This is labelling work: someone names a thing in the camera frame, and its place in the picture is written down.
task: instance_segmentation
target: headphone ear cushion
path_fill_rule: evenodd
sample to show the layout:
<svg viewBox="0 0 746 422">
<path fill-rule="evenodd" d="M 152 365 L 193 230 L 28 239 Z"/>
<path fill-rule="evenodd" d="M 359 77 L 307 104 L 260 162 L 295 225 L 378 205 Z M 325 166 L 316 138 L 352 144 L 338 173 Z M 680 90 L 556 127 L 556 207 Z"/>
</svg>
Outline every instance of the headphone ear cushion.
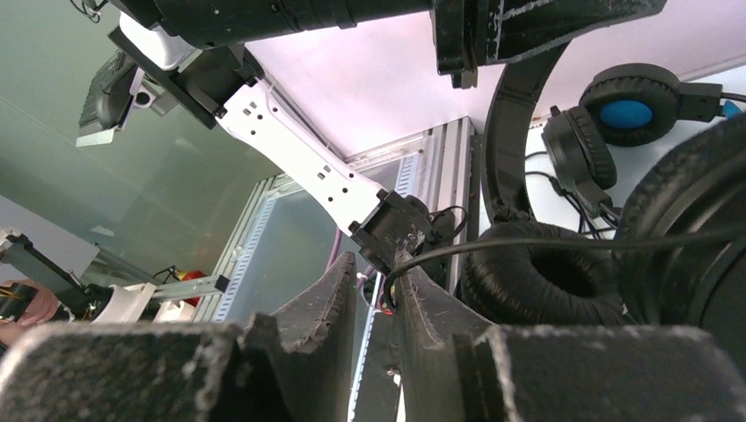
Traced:
<svg viewBox="0 0 746 422">
<path fill-rule="evenodd" d="M 578 239 L 540 222 L 505 222 L 479 240 L 502 237 Z M 464 261 L 464 303 L 497 324 L 624 324 L 611 257 L 604 251 L 502 246 Z"/>
<path fill-rule="evenodd" d="M 586 88 L 580 105 L 587 108 L 599 133 L 610 145 L 635 147 L 667 134 L 678 119 L 676 75 L 652 64 L 628 64 L 605 70 Z M 646 107 L 650 120 L 637 127 L 613 127 L 604 122 L 604 108 L 626 101 Z"/>
<path fill-rule="evenodd" d="M 711 186 L 706 189 L 702 188 L 700 182 L 713 186 L 726 185 L 726 192 L 729 192 L 728 186 L 737 185 L 732 180 L 722 182 L 718 177 L 721 177 L 719 175 L 721 169 L 736 168 L 742 171 L 744 136 L 746 136 L 746 114 L 738 115 L 731 120 L 724 120 L 673 148 L 634 188 L 622 210 L 622 219 L 614 238 L 643 239 L 663 236 L 677 228 L 680 231 L 687 230 L 685 219 L 694 221 L 696 227 L 706 224 L 705 221 L 708 219 L 716 222 L 714 217 L 722 215 L 715 214 L 716 208 L 707 206 L 708 196 L 706 195 L 712 197 L 709 200 L 712 203 L 719 198 L 715 192 L 718 189 L 712 189 Z M 741 173 L 730 171 L 731 179 L 741 177 Z M 693 207 L 676 210 L 674 206 L 682 198 L 688 198 Z M 725 220 L 742 221 L 742 210 L 742 207 L 726 210 Z M 676 213 L 681 215 L 682 219 L 671 220 L 667 213 L 669 215 Z M 632 316 L 644 324 L 660 322 L 661 309 L 667 306 L 664 302 L 667 298 L 673 300 L 672 296 L 677 295 L 678 301 L 687 302 L 687 295 L 693 295 L 696 287 L 690 283 L 698 282 L 701 276 L 698 272 L 705 271 L 701 268 L 702 263 L 712 262 L 707 258 L 710 249 L 705 246 L 683 248 L 677 251 L 676 255 L 674 253 L 673 251 L 615 251 L 612 253 L 618 280 L 620 280 L 619 292 Z M 693 256 L 690 257 L 690 261 L 686 261 L 689 254 Z M 659 270 L 667 265 L 667 257 L 672 256 L 677 256 L 678 271 L 681 276 L 665 278 L 665 274 Z M 671 311 L 667 315 L 675 314 L 676 312 Z M 671 323 L 681 324 L 682 322 L 672 321 Z"/>
<path fill-rule="evenodd" d="M 617 184 L 617 166 L 590 114 L 583 107 L 570 108 L 567 113 L 575 120 L 575 125 L 582 134 L 582 139 L 578 139 L 578 142 L 586 157 L 590 177 L 601 189 L 612 188 Z"/>
</svg>

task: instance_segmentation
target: headphones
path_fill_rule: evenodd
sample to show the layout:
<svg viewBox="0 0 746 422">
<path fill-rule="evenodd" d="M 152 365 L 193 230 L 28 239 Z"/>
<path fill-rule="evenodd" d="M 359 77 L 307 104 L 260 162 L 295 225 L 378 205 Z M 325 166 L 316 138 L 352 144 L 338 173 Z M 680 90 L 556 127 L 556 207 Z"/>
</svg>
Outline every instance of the headphones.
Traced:
<svg viewBox="0 0 746 422">
<path fill-rule="evenodd" d="M 653 64 L 623 64 L 599 73 L 580 104 L 556 106 L 542 139 L 559 181 L 590 217 L 615 215 L 603 190 L 617 183 L 617 168 L 607 144 L 636 147 L 666 135 L 678 120 L 709 122 L 724 116 L 721 84 L 682 83 Z"/>
<path fill-rule="evenodd" d="M 503 71 L 482 145 L 485 203 L 492 205 L 494 225 L 479 240 L 581 237 L 536 222 L 525 192 L 530 118 L 566 46 Z M 617 178 L 606 142 L 638 146 L 659 139 L 677 120 L 712 120 L 725 113 L 720 100 L 728 97 L 740 100 L 720 85 L 680 83 L 657 66 L 617 66 L 594 78 L 579 106 L 554 107 L 542 136 L 562 187 L 601 214 L 611 206 L 603 189 Z M 679 144 L 650 170 L 625 203 L 615 239 L 708 231 L 744 219 L 746 114 L 739 113 Z M 613 253 L 500 246 L 466 256 L 462 301 L 497 324 L 695 325 L 746 367 L 746 351 L 734 334 L 746 332 L 744 256 L 746 239 Z"/>
</svg>

